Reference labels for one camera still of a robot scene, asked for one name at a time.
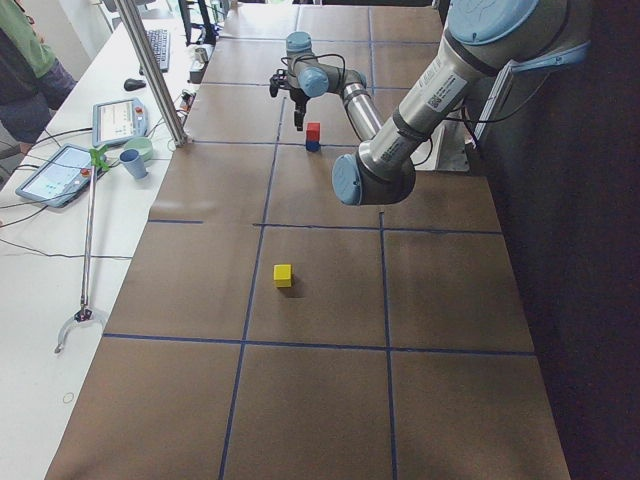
dark wall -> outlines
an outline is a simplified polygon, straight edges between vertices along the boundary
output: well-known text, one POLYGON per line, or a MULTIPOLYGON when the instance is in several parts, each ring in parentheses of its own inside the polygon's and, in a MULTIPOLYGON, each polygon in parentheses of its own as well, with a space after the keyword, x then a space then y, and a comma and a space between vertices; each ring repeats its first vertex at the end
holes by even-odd
MULTIPOLYGON (((484 156, 572 478, 630 480, 640 479, 640 12, 595 3, 588 61, 494 126, 484 156)), ((538 81, 518 80, 503 112, 538 81)))

grid line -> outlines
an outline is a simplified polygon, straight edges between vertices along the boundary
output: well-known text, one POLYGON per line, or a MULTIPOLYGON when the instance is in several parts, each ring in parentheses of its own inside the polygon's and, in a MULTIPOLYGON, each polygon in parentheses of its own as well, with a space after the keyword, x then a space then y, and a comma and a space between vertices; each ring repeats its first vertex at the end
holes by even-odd
MULTIPOLYGON (((175 225, 207 225, 208 222, 205 220, 181 220, 179 218, 175 219, 153 219, 150 218, 147 220, 148 223, 165 223, 165 224, 175 224, 175 225)), ((288 223, 252 223, 250 224, 252 227, 257 228, 304 228, 309 230, 350 230, 350 231, 370 231, 377 232, 380 230, 380 227, 365 227, 365 226, 353 226, 353 225, 313 225, 313 224, 288 224, 288 223)), ((454 229, 446 229, 446 228, 401 228, 401 227, 392 227, 387 228, 383 227, 382 231, 384 232, 398 232, 398 233, 418 233, 418 234, 430 234, 430 235, 488 235, 488 236, 497 236, 502 237, 503 233, 500 231, 494 230, 454 230, 454 229)))
POLYGON ((123 340, 142 340, 152 342, 184 342, 184 343, 210 343, 221 345, 238 345, 252 347, 274 348, 309 348, 319 350, 355 350, 364 352, 390 352, 390 353, 416 353, 434 355, 471 355, 493 357, 535 357, 535 352, 522 350, 474 350, 463 348, 421 348, 421 347, 386 347, 381 345, 349 345, 333 343, 303 343, 303 342, 276 342, 271 340, 241 340, 228 338, 206 337, 177 337, 163 335, 141 335, 135 333, 104 333, 105 338, 117 338, 123 340))
MULTIPOLYGON (((223 140, 193 140, 193 143, 200 144, 209 144, 209 145, 281 145, 281 146, 292 146, 292 147, 301 147, 304 146, 304 143, 300 142, 230 142, 223 140)), ((357 147, 355 143, 323 143, 324 147, 334 147, 334 148, 347 148, 347 147, 357 147)))
POLYGON ((243 86, 243 87, 268 87, 268 83, 255 83, 255 82, 201 82, 201 85, 217 85, 220 87, 235 87, 235 86, 243 86))
MULTIPOLYGON (((284 105, 285 101, 281 100, 280 105, 280 121, 278 123, 278 132, 276 134, 276 147, 273 150, 273 160, 271 162, 271 172, 269 173, 269 183, 267 185, 267 195, 264 201, 264 209, 262 211, 262 221, 265 222, 267 218, 267 211, 269 209, 269 200, 271 198, 271 186, 273 184, 273 177, 276 169, 276 159, 278 157, 278 144, 277 141, 280 139, 280 131, 282 130, 282 117, 284 116, 284 105)), ((238 400, 238 389, 240 387, 240 376, 242 375, 242 363, 244 360, 244 350, 247 345, 247 334, 249 332, 249 322, 251 319, 251 310, 253 307, 253 296, 256 289, 257 277, 258 277, 258 269, 260 266, 260 254, 262 253, 262 242, 264 240, 264 231, 265 227, 260 227, 260 238, 258 240, 258 248, 256 251, 256 260, 253 266, 253 277, 251 279, 251 289, 249 291, 249 299, 247 301, 247 311, 244 319, 244 328, 242 331, 242 343, 240 344, 240 353, 238 355, 238 367, 236 369, 236 378, 233 385, 233 393, 231 395, 231 404, 229 406, 229 416, 227 418, 227 430, 225 433, 224 439, 224 447, 222 450, 222 456, 220 459, 220 470, 218 473, 218 479, 224 479, 224 472, 227 464, 227 455, 229 453, 229 442, 231 441, 231 432, 233 429, 233 417, 235 415, 235 407, 236 402, 238 400)))
POLYGON ((384 300, 384 336, 387 356, 387 395, 389 398, 389 430, 391 432, 391 471, 393 480, 398 478, 398 455, 396 445, 396 415, 393 399, 393 365, 391 358, 391 323, 389 318, 389 288, 387 276, 387 259, 384 245, 384 212, 380 212, 380 253, 382 263, 382 290, 384 300))
POLYGON ((375 62, 373 60, 373 19, 372 19, 372 12, 371 12, 371 7, 367 8, 367 18, 369 20, 369 60, 370 60, 370 73, 371 73, 371 93, 373 94, 375 92, 376 89, 376 69, 375 69, 375 62))
MULTIPOLYGON (((295 27, 295 31, 298 30, 299 26, 298 23, 299 19, 296 20, 296 27, 295 27)), ((257 41, 257 42, 282 42, 284 40, 286 40, 287 37, 282 37, 282 38, 273 38, 273 37, 225 37, 222 36, 221 37, 221 41, 238 41, 238 40, 252 40, 252 41, 257 41)), ((362 45, 362 44, 372 44, 372 45, 440 45, 440 40, 438 41, 434 41, 434 42, 420 42, 418 40, 416 41, 411 41, 411 40, 349 40, 349 39, 344 39, 344 40, 335 40, 335 39, 330 39, 330 38, 313 38, 313 42, 320 42, 320 43, 354 43, 354 44, 358 44, 358 45, 362 45)))

tablet screen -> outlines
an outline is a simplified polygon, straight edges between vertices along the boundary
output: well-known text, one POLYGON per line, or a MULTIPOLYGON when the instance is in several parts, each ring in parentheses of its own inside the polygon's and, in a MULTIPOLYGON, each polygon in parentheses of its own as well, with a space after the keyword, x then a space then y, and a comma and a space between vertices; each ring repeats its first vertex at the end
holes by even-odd
POLYGON ((133 102, 131 100, 100 105, 98 120, 99 143, 128 138, 135 134, 133 102))
POLYGON ((39 171, 22 190, 26 193, 43 199, 52 199, 63 193, 73 193, 77 189, 67 188, 70 184, 77 184, 80 188, 83 183, 78 178, 82 168, 91 165, 89 152, 66 148, 51 161, 46 168, 39 171))

blue cup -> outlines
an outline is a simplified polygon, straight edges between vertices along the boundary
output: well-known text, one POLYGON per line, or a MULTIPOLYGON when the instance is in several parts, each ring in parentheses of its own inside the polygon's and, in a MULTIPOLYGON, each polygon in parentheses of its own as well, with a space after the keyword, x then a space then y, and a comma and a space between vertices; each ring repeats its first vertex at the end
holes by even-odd
POLYGON ((139 180, 147 176, 147 167, 144 165, 144 160, 140 156, 135 148, 125 150, 120 154, 120 163, 124 165, 124 168, 135 178, 139 180))

brown table surface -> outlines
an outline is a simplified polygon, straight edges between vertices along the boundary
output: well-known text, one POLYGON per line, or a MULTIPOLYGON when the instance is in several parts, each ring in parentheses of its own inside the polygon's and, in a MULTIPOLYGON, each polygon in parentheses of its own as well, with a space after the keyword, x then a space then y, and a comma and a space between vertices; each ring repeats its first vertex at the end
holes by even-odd
POLYGON ((441 35, 429 8, 230 13, 47 478, 569 478, 486 180, 341 205, 340 100, 309 102, 310 153, 269 97, 295 30, 384 115, 441 35))

